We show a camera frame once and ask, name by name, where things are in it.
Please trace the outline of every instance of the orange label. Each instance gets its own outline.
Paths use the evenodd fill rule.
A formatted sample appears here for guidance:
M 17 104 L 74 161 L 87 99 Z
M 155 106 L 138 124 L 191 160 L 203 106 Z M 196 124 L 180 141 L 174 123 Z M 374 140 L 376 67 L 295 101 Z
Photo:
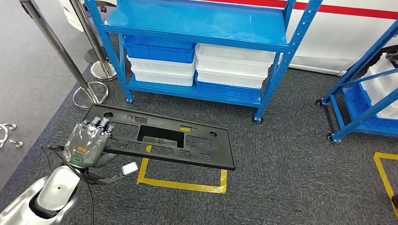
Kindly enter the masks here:
M 78 147 L 77 150 L 81 153 L 87 153 L 87 149 L 83 148 L 83 147 Z

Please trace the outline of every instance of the blue plastic crate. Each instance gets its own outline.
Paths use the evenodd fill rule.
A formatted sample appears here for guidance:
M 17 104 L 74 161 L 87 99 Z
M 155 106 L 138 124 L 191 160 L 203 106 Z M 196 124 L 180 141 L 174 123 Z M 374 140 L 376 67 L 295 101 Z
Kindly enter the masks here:
M 359 83 L 354 84 L 349 89 L 349 93 L 351 99 L 355 103 L 355 106 L 358 110 L 358 114 L 362 114 L 372 106 L 369 95 L 363 89 L 361 84 Z M 363 125 L 369 128 L 377 127 L 377 128 L 398 130 L 398 120 L 380 118 L 377 115 L 367 119 L 365 122 L 363 122 Z
M 198 73 L 195 73 L 196 90 L 205 93 L 218 94 L 223 96 L 231 96 L 245 99 L 259 99 L 261 96 L 261 88 L 246 88 L 238 86 L 230 86 L 217 83 L 207 83 L 198 81 Z
M 146 60 L 192 63 L 196 43 L 160 37 L 125 35 L 127 56 Z

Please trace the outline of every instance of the stanchion post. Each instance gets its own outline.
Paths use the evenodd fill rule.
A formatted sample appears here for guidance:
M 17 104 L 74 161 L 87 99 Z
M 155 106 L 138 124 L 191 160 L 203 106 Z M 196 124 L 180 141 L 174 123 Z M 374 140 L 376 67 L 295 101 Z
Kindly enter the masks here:
M 43 32 L 47 40 L 56 50 L 58 55 L 61 57 L 65 65 L 68 67 L 69 71 L 72 73 L 74 78 L 80 84 L 80 88 L 74 94 L 74 103 L 79 108 L 87 109 L 90 103 L 92 104 L 100 104 L 105 101 L 106 97 L 108 96 L 108 89 L 107 87 L 100 83 L 100 82 L 91 82 L 87 83 L 86 80 L 83 78 L 80 70 L 77 68 L 76 64 L 69 56 L 68 52 L 54 33 L 53 29 L 45 20 L 44 16 L 41 14 L 38 6 L 36 5 L 34 0 L 20 0 L 20 3 L 26 13 L 33 19 L 35 24 L 40 28 Z M 96 93 L 92 86 L 97 87 L 100 90 L 100 93 Z M 84 95 L 80 95 L 79 91 L 83 90 Z M 80 97 L 80 100 L 83 101 L 83 104 L 79 104 L 79 102 L 75 101 L 75 96 Z
M 104 54 L 100 42 L 95 35 L 94 27 L 91 25 L 89 18 L 87 16 L 86 10 L 80 0 L 69 0 L 86 36 L 92 45 L 92 49 L 97 55 L 98 61 L 95 62 L 91 67 L 91 74 L 98 80 L 110 81 L 116 78 L 115 69 L 113 69 L 112 64 L 109 63 L 108 58 Z

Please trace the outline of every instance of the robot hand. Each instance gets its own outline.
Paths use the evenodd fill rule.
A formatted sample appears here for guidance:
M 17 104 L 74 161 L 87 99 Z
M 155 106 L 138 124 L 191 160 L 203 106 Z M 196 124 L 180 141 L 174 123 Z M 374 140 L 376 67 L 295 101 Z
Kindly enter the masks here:
M 76 124 L 64 148 L 65 159 L 78 168 L 102 167 L 118 155 L 103 153 L 114 127 L 108 118 Z

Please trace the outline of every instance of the metal hook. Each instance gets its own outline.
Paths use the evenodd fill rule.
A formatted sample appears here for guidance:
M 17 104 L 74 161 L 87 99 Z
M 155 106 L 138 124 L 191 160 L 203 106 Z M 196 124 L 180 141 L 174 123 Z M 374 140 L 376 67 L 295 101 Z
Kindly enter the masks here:
M 0 148 L 2 148 L 6 143 L 14 143 L 17 148 L 23 146 L 23 142 L 16 142 L 8 139 L 8 129 L 10 130 L 16 129 L 16 124 L 10 124 L 10 123 L 0 124 L 0 130 L 2 129 L 4 129 L 5 135 L 4 138 L 0 140 Z

